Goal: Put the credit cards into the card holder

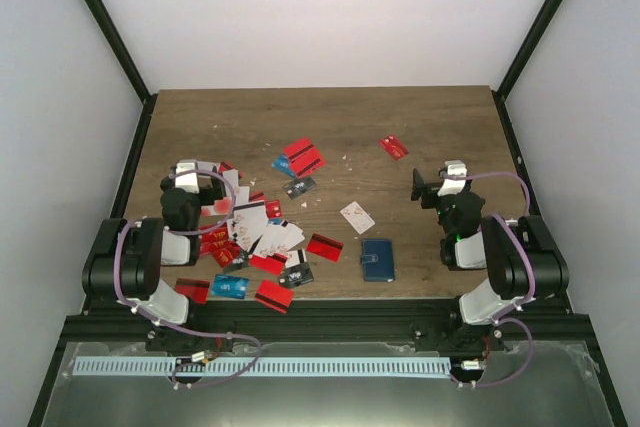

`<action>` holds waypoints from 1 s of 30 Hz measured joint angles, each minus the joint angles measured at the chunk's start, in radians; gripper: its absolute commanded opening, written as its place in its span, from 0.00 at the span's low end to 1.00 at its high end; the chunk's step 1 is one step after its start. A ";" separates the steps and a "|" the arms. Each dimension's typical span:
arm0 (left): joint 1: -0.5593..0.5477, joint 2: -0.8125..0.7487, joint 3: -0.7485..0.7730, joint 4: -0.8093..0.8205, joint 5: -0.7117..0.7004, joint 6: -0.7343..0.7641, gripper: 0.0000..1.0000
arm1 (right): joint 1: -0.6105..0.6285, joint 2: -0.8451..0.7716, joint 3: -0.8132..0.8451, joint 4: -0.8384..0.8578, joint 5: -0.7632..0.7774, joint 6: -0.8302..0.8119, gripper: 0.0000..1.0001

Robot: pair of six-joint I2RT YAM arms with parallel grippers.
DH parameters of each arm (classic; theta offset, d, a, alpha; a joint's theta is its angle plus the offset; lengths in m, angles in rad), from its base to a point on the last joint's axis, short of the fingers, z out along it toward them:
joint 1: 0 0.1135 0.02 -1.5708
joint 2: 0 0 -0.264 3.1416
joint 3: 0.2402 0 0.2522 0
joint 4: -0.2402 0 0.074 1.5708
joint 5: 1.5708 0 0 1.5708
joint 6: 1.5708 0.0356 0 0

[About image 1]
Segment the blue leather card holder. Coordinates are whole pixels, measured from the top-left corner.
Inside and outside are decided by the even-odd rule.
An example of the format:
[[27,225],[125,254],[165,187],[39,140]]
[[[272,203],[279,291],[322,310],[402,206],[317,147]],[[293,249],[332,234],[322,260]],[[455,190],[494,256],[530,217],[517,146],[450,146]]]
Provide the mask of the blue leather card holder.
[[395,263],[392,242],[389,239],[362,241],[360,263],[366,282],[393,282]]

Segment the red striped card bottom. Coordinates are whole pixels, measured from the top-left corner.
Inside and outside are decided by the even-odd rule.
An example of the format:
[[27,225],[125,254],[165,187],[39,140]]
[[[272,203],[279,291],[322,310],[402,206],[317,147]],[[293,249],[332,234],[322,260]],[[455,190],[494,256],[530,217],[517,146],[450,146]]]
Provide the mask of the red striped card bottom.
[[270,280],[263,280],[254,298],[259,303],[286,314],[294,298],[294,291]]

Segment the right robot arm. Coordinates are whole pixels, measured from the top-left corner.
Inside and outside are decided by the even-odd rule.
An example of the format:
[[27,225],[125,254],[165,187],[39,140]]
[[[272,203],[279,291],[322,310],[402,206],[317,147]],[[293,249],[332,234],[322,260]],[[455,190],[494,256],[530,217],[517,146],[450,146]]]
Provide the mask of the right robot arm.
[[[475,180],[508,177],[521,187],[525,211],[517,219],[484,213],[486,200],[472,190]],[[485,270],[487,278],[459,298],[460,315],[444,325],[447,343],[458,350],[480,337],[479,325],[497,324],[506,314],[541,298],[561,296],[569,270],[546,223],[530,213],[526,182],[506,171],[470,175],[461,161],[448,161],[439,180],[427,182],[412,171],[411,200],[436,212],[444,236],[442,263],[451,270]]]

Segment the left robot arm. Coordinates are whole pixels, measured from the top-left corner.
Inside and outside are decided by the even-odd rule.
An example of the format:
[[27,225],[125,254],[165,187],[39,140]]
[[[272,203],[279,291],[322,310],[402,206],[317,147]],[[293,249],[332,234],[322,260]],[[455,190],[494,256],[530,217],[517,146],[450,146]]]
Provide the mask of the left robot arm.
[[216,171],[173,172],[161,181],[162,216],[102,222],[82,271],[89,298],[111,299],[157,327],[169,328],[181,350],[196,349],[204,339],[203,324],[189,316],[190,300],[161,279],[163,266],[197,262],[201,237],[216,230],[199,227],[205,200],[222,200],[234,186]]

